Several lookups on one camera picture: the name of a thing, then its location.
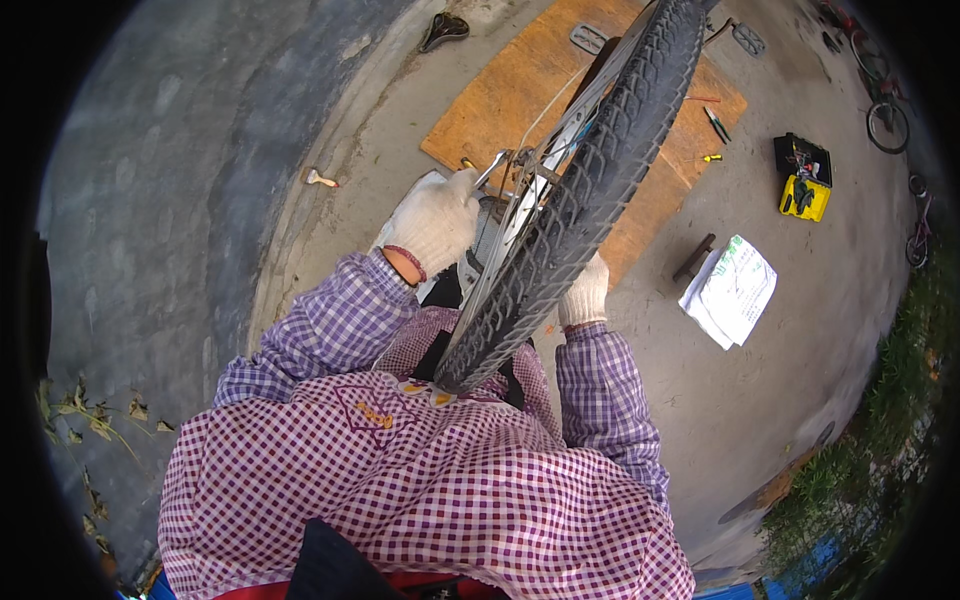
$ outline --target sleeve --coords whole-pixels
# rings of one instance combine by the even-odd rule
[[[227,365],[213,406],[249,397],[286,402],[300,381],[369,366],[420,310],[415,289],[379,249],[344,256],[263,334],[259,352]]]
[[[599,450],[649,488],[669,514],[660,433],[650,422],[627,340],[603,323],[567,333],[557,347],[557,385],[567,445]]]

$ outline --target pink bicycle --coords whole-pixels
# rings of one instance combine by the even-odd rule
[[[924,200],[924,212],[921,213],[917,221],[917,232],[911,235],[906,241],[906,261],[910,266],[919,269],[926,264],[928,250],[928,240],[930,239],[930,225],[926,221],[926,213],[930,210],[930,203],[933,202],[933,195],[926,189],[926,180],[920,175],[911,175],[908,182],[910,193],[917,200]]]

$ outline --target pliers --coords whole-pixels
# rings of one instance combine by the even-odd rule
[[[720,137],[720,141],[722,141],[724,144],[726,144],[728,141],[732,142],[733,138],[730,137],[729,133],[727,133],[727,128],[723,126],[723,123],[720,122],[720,119],[717,118],[717,115],[713,114],[713,111],[707,107],[704,107],[704,112],[707,113],[707,118],[710,120],[713,130],[717,132],[717,135]]]

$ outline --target purple checkered shirt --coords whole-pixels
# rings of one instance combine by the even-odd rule
[[[167,469],[158,536],[178,598],[290,578],[320,517],[381,572],[467,575],[512,597],[689,597],[630,346],[604,324],[451,396],[410,379],[459,312],[417,305],[380,252],[351,254],[221,376]]]

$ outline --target bicycle wheel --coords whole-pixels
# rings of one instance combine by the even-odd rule
[[[703,22],[698,0],[648,6],[545,149],[523,153],[533,158],[517,180],[526,187],[514,194],[495,250],[506,259],[484,269],[495,275],[489,293],[480,286],[470,294],[437,368],[441,388],[457,394],[490,377],[583,271],[673,125],[700,56]],[[538,170],[556,169],[571,154],[558,178]]]
[[[874,103],[867,111],[867,135],[875,146],[888,155],[900,154],[910,141],[906,113],[892,102]]]
[[[926,264],[926,255],[926,238],[918,241],[916,234],[911,235],[906,241],[906,261],[914,269],[920,269]]]
[[[867,32],[858,29],[850,36],[850,46],[853,48],[853,56],[856,58],[860,68],[875,80],[881,82],[890,75],[890,62],[880,51]]]

